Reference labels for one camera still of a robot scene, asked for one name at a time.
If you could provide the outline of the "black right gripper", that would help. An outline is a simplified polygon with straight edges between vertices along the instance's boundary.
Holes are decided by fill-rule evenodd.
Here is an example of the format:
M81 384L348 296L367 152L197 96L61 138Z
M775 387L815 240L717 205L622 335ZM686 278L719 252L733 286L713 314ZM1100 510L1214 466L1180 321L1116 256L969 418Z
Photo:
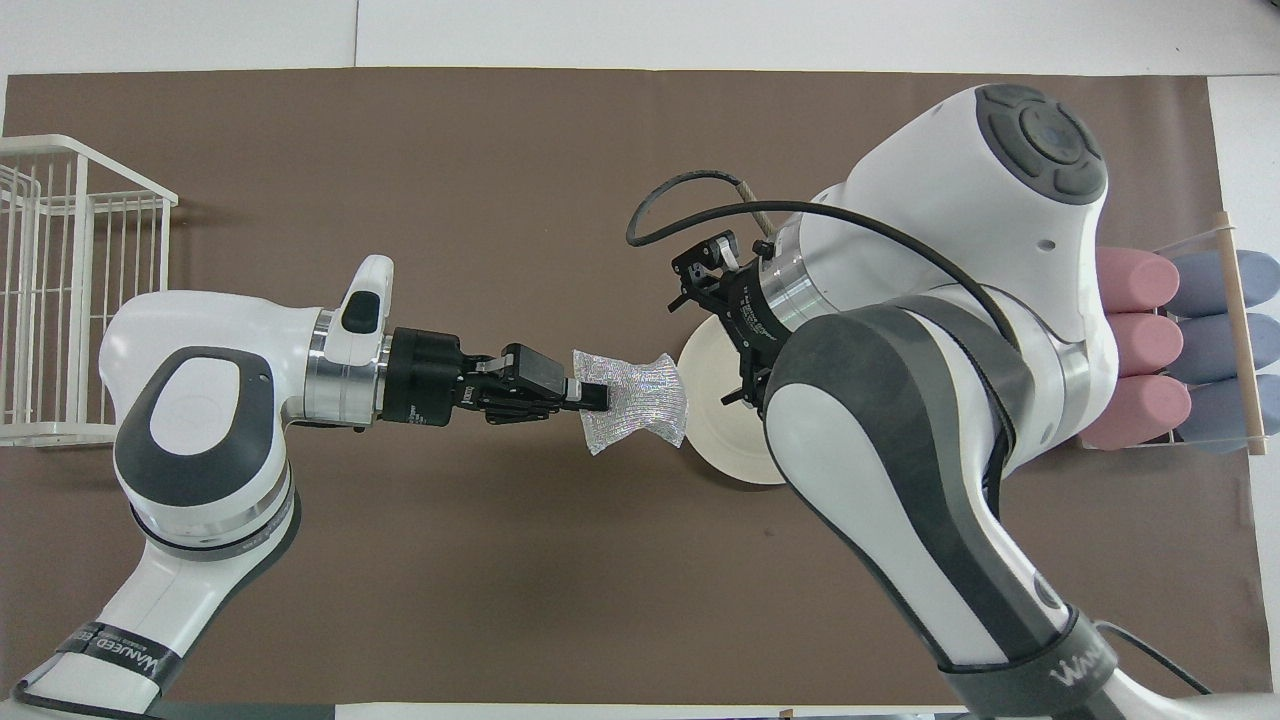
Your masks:
M716 318L739 355L735 366L741 379L741 388L719 401L723 405L742 401L763 413L773 365L792 332L768 304L760 261L733 265L737 250L733 232L724 231L676 256L671 268L678 277L680 295L668 310L673 313L694 301Z

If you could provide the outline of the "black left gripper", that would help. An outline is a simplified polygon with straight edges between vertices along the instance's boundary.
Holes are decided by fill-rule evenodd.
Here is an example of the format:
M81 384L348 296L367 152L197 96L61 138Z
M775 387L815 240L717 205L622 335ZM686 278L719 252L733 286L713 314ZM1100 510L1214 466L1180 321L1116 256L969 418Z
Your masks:
M453 407L477 409L483 396L500 388L495 375L476 372L488 360L463 354L456 334L397 328L385 372L383 419L444 427ZM524 400L488 400L492 425L541 421L561 409L603 413L611 407L607 386L567 375L558 361L529 346L507 345L500 360L500 382Z

